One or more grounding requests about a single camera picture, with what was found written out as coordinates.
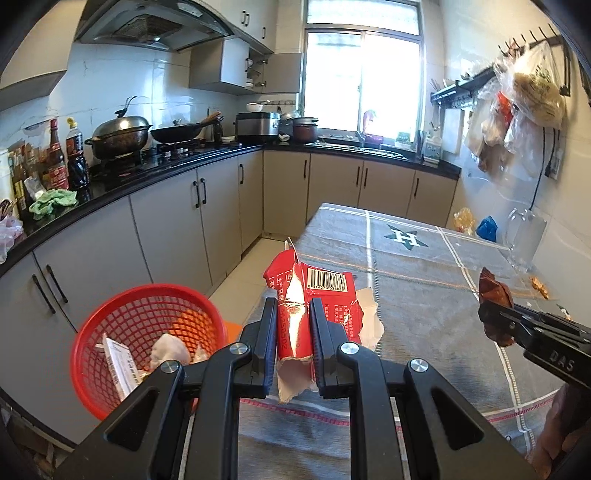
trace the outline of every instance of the countertop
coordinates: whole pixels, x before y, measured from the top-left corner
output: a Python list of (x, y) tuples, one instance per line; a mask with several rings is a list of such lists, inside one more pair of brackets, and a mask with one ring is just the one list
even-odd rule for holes
[(17, 239), (14, 247), (12, 247), (8, 253), (7, 260), (0, 265), (0, 277), (4, 275), (21, 258), (24, 258), (32, 250), (51, 238), (53, 235), (62, 231), (86, 215), (120, 198), (185, 171), (189, 171), (215, 161), (223, 160), (225, 158), (235, 157), (236, 155), (246, 154), (263, 149), (360, 158), (362, 160), (378, 161), (405, 168), (411, 168), (413, 170), (425, 171), (452, 180), (458, 180), (461, 173), (461, 169), (459, 167), (443, 160), (439, 163), (437, 168), (434, 168), (422, 165), (421, 163), (414, 160), (405, 161), (397, 160), (391, 157), (384, 157), (379, 153), (347, 151), (336, 148), (333, 150), (331, 148), (318, 147), (315, 145), (294, 145), (288, 143), (279, 143), (265, 146), (224, 146), (216, 151), (191, 155), (183, 158), (182, 160), (161, 165), (159, 168), (147, 171), (145, 174), (135, 178), (134, 181), (122, 184), (113, 189), (106, 189), (105, 185), (101, 182), (91, 181), (90, 186), (87, 189), (78, 192), (78, 203), (75, 206), (57, 207), (54, 210), (54, 213), (50, 216), (44, 217), (38, 221), (26, 220), (24, 222), (25, 233)]

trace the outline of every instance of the gas stove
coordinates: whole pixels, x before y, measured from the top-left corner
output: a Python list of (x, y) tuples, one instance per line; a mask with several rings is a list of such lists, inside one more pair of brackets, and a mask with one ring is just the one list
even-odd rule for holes
[(178, 144), (157, 144), (155, 147), (123, 157), (97, 162), (90, 168), (90, 179), (104, 184), (105, 190), (138, 180), (142, 177), (172, 168), (203, 154), (230, 150), (211, 143), (191, 140)]

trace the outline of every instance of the star logo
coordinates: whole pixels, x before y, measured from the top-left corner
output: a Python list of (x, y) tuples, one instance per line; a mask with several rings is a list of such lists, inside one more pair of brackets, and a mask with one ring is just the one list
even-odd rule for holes
[(386, 238), (394, 240), (399, 244), (403, 244), (408, 250), (412, 250), (414, 247), (428, 247), (427, 244), (424, 244), (420, 240), (417, 240), (417, 232), (403, 232), (392, 225), (388, 225), (390, 230), (392, 230), (392, 235), (386, 235)]

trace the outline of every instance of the orange object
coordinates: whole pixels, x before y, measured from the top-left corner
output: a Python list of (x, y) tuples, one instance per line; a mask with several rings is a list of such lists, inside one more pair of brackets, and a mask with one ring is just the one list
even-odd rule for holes
[(180, 338), (193, 356), (200, 345), (210, 356), (228, 344), (217, 308), (190, 288), (145, 285), (123, 292), (96, 309), (76, 335), (70, 376), (82, 404), (104, 420), (121, 402), (105, 354), (95, 345), (103, 333), (126, 345), (138, 368), (149, 364), (152, 346), (164, 333)]

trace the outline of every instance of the metal bolt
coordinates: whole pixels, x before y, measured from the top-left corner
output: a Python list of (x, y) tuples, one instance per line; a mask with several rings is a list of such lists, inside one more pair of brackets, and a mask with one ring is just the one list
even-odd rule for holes
[(347, 355), (354, 355), (359, 352), (359, 345), (353, 342), (343, 343), (340, 346), (340, 351), (346, 353)]
[(181, 364), (176, 360), (166, 360), (160, 365), (160, 370), (162, 370), (165, 374), (173, 374), (180, 366)]
[(423, 372), (427, 371), (429, 364), (422, 358), (415, 358), (414, 360), (411, 360), (410, 368), (412, 368), (415, 372), (422, 374)]
[(243, 353), (246, 353), (247, 350), (248, 345), (244, 343), (237, 342), (230, 345), (230, 353), (233, 353), (234, 355), (242, 355)]

